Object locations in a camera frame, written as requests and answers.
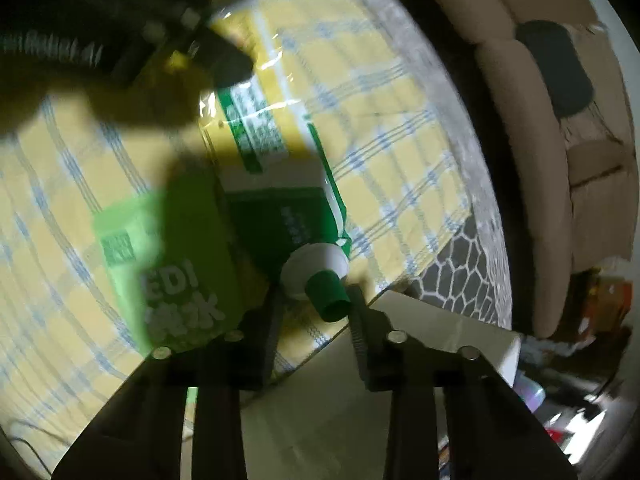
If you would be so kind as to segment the light green card packet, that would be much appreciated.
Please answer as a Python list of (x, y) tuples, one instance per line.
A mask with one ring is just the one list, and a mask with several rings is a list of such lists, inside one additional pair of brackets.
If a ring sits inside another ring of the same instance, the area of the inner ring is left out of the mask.
[(246, 311), (215, 175), (180, 171), (93, 220), (118, 310), (144, 356), (235, 330)]

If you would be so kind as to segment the green yellow pouch with cap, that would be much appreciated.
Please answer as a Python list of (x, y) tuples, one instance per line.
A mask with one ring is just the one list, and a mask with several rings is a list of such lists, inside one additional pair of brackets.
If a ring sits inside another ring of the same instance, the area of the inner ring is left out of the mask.
[(326, 322), (348, 315), (346, 206), (279, 34), (257, 0), (228, 0), (210, 29), (230, 41), (223, 83), (200, 97), (200, 125), (236, 239), (288, 298)]

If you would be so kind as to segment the purple round container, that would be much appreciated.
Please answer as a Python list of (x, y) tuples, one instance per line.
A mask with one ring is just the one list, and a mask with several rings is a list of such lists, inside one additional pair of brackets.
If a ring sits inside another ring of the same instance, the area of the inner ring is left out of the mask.
[(532, 413), (535, 413), (541, 407), (546, 398), (544, 388), (538, 382), (526, 376), (521, 370), (516, 373), (513, 390)]

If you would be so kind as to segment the white storage bin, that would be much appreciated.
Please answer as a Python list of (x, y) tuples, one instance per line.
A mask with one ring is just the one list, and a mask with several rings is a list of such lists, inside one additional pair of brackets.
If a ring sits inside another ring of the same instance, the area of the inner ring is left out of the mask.
[[(517, 333), (386, 292), (373, 301), (392, 325), (427, 347), (473, 346), (512, 384), (520, 357)], [(247, 474), (252, 479), (382, 478), (390, 400), (358, 374), (352, 337), (334, 341), (280, 384), (242, 409)]]

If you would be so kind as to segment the brown fabric sofa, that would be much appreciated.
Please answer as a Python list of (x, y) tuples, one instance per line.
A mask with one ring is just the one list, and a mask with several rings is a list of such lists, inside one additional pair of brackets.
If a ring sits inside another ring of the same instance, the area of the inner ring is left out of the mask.
[[(589, 0), (435, 0), (461, 42), (466, 99), (506, 229), (517, 330), (558, 328), (570, 280), (629, 258), (638, 217), (634, 120), (608, 31)], [(519, 24), (564, 26), (592, 102), (559, 119)]]

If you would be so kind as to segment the dark cushion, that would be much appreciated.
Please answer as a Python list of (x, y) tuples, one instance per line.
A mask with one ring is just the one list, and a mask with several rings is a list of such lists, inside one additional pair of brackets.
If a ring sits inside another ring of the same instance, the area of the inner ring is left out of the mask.
[(592, 82), (564, 26), (529, 21), (518, 25), (515, 36), (534, 58), (557, 118), (574, 116), (592, 102)]

